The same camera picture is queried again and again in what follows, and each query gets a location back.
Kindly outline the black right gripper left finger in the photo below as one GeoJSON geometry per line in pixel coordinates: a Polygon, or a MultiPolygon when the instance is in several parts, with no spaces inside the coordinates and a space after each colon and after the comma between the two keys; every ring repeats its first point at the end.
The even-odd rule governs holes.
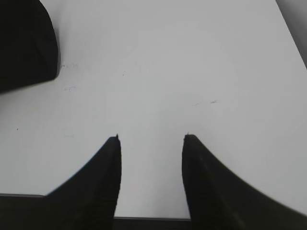
{"type": "Polygon", "coordinates": [[[47,195],[60,230],[110,230],[121,183],[121,145],[107,139],[98,152],[69,180],[47,195]]]}

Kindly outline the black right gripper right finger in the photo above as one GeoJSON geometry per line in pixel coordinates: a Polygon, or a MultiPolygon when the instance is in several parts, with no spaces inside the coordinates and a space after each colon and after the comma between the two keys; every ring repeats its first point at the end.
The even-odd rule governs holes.
{"type": "Polygon", "coordinates": [[[258,191],[195,136],[184,137],[182,179],[194,230],[305,230],[307,217],[258,191]]]}

